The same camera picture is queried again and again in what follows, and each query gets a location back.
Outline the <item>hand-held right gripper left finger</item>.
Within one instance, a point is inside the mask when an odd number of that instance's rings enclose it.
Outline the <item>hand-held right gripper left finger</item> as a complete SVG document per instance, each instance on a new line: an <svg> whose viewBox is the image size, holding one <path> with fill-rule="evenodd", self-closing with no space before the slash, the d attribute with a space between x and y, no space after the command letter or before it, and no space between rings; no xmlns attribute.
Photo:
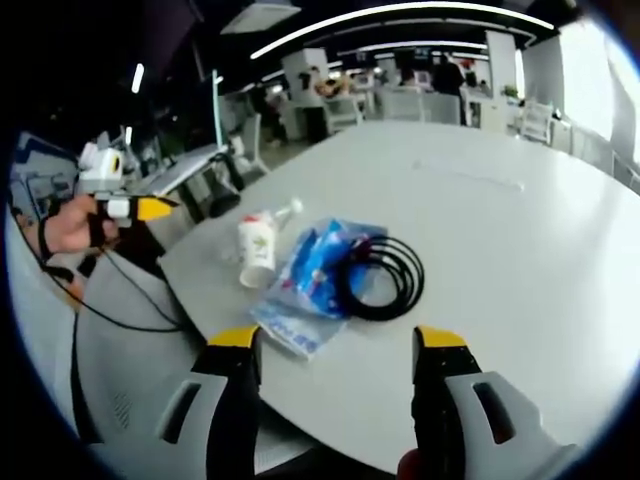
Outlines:
<svg viewBox="0 0 640 480"><path fill-rule="evenodd" d="M153 392L154 479L252 479L259 429L260 328L216 334L191 369Z"/></svg>

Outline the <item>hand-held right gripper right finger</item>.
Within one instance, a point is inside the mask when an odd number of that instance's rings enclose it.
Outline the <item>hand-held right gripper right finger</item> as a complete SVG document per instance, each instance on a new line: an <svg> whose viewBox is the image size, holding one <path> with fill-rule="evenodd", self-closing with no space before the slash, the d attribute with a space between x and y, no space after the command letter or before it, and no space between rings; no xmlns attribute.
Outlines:
<svg viewBox="0 0 640 480"><path fill-rule="evenodd" d="M411 414L429 479L557 479L578 456L544 429L538 407L480 368L459 335L414 330Z"/></svg>

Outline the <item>person's left hand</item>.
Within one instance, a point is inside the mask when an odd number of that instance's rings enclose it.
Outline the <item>person's left hand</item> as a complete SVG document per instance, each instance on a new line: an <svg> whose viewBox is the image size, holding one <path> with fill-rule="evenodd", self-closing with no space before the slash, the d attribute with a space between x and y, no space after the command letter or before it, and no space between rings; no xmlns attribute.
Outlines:
<svg viewBox="0 0 640 480"><path fill-rule="evenodd" d="M103 247L119 238L119 228L98 215L97 202L80 195L63 204L38 227L38 246L42 257L71 254Z"/></svg>

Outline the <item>person's right hand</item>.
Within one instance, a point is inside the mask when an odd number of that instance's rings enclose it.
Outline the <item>person's right hand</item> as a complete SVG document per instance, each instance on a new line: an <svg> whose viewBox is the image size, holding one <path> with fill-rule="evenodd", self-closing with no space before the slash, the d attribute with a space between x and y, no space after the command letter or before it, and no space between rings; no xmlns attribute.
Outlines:
<svg viewBox="0 0 640 480"><path fill-rule="evenodd" d="M412 449L400 459L397 466L396 479L424 480L425 473L426 469L422 453L419 449Z"/></svg>

